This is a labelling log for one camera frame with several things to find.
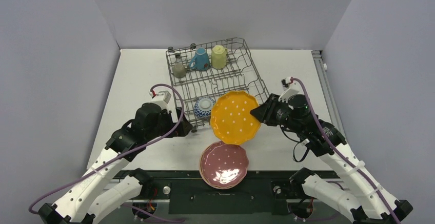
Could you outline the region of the pale yellow mug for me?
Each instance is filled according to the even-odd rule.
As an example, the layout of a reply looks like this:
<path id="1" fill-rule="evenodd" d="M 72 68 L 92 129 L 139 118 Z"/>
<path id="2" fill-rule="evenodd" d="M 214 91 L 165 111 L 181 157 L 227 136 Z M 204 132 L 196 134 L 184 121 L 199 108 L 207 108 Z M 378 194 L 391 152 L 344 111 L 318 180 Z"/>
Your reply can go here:
<path id="1" fill-rule="evenodd" d="M 211 52 L 211 65 L 215 69 L 223 69 L 227 65 L 227 49 L 222 45 L 216 45 Z"/>

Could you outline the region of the small grey-green mug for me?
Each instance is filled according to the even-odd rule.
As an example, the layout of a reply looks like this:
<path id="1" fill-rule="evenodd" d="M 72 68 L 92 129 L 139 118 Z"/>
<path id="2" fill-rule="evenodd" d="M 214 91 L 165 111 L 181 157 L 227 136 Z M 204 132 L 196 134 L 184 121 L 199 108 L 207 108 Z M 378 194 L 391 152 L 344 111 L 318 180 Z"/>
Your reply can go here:
<path id="1" fill-rule="evenodd" d="M 187 74 L 187 67 L 181 63 L 176 63 L 172 67 L 173 76 L 176 78 L 183 78 Z"/>

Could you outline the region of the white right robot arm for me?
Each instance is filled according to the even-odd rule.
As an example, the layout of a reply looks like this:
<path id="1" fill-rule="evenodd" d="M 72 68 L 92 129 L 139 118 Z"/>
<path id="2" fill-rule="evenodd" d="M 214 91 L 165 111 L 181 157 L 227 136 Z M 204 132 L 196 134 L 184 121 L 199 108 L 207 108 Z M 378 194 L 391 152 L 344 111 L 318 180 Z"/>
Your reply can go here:
<path id="1" fill-rule="evenodd" d="M 289 190 L 294 196 L 320 200 L 352 223 L 400 223 L 413 211 L 409 201 L 394 197 L 374 179 L 341 132 L 313 112 L 305 95 L 296 94 L 281 102 L 278 95 L 272 94 L 250 114 L 267 126 L 295 133 L 348 188 L 337 188 L 312 170 L 302 168 L 290 178 Z"/>

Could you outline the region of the pink plate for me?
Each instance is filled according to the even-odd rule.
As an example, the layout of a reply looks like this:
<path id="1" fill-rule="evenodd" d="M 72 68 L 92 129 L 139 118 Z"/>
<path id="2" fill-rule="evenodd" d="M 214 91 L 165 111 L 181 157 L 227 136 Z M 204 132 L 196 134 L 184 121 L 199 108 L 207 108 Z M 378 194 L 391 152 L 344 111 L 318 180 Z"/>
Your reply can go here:
<path id="1" fill-rule="evenodd" d="M 245 149 L 222 141 L 209 145 L 199 159 L 199 172 L 223 170 L 248 171 L 249 159 Z"/>

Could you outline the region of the orange patterned small bowl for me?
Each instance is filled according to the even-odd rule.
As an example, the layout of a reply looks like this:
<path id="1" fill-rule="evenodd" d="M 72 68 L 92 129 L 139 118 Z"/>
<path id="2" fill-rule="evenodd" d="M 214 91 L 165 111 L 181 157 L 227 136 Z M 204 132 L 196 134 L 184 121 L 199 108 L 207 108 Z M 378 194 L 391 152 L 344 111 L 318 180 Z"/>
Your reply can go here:
<path id="1" fill-rule="evenodd" d="M 196 118 L 206 118 L 211 116 L 211 111 L 215 105 L 215 100 L 210 97 L 203 97 L 196 101 L 193 113 Z"/>

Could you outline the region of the blue mug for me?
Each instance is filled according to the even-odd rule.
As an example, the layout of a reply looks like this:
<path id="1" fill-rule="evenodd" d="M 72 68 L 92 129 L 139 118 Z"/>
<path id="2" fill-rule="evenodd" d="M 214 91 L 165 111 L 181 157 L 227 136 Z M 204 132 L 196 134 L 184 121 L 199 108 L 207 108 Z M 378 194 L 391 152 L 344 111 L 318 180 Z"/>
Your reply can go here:
<path id="1" fill-rule="evenodd" d="M 210 60 L 205 48 L 198 48 L 193 58 L 188 63 L 189 70 L 206 71 L 210 68 Z"/>

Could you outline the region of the grey wire dish rack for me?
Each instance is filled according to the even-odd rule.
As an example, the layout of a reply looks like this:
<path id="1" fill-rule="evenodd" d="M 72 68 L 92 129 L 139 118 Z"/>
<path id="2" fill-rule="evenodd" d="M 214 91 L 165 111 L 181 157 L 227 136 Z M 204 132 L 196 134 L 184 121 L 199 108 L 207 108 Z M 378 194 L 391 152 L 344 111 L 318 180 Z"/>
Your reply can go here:
<path id="1" fill-rule="evenodd" d="M 182 78 L 174 76 L 173 67 L 176 64 L 187 66 L 198 48 L 205 48 L 207 53 L 211 54 L 212 48 L 216 45 L 227 49 L 227 64 L 224 68 L 209 68 L 206 71 L 187 70 Z M 253 95 L 258 103 L 262 104 L 270 95 L 243 38 L 233 37 L 202 44 L 191 43 L 181 48 L 170 46 L 166 51 L 166 61 L 171 85 L 182 96 L 174 97 L 175 105 L 179 107 L 184 103 L 185 115 L 193 126 L 193 132 L 209 127 L 209 117 L 199 118 L 194 114 L 194 105 L 200 98 L 217 100 L 229 91 L 238 90 Z"/>

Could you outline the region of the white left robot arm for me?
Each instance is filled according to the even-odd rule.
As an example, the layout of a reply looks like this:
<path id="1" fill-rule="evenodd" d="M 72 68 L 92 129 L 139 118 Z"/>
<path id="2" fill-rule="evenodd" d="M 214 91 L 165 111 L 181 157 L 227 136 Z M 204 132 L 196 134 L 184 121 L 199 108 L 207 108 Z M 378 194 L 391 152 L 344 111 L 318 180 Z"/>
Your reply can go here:
<path id="1" fill-rule="evenodd" d="M 152 194 L 152 177 L 137 168 L 116 186 L 104 187 L 148 146 L 172 137 L 185 137 L 192 130 L 185 107 L 177 107 L 178 120 L 172 120 L 166 101 L 153 100 L 136 111 L 133 119 L 113 132 L 93 165 L 78 180 L 66 185 L 68 192 L 37 211 L 43 223 L 99 223 L 124 202 Z"/>

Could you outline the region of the yellow polka dot plate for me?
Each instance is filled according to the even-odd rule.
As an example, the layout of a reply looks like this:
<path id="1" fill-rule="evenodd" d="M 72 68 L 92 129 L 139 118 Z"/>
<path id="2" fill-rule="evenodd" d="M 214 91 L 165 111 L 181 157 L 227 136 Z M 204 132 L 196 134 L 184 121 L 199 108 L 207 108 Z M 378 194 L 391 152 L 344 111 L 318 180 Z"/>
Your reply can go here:
<path id="1" fill-rule="evenodd" d="M 228 145 L 240 146 L 253 139 L 261 127 L 250 114 L 257 107 L 257 99 L 246 91 L 229 91 L 219 97 L 210 117 L 214 135 Z"/>

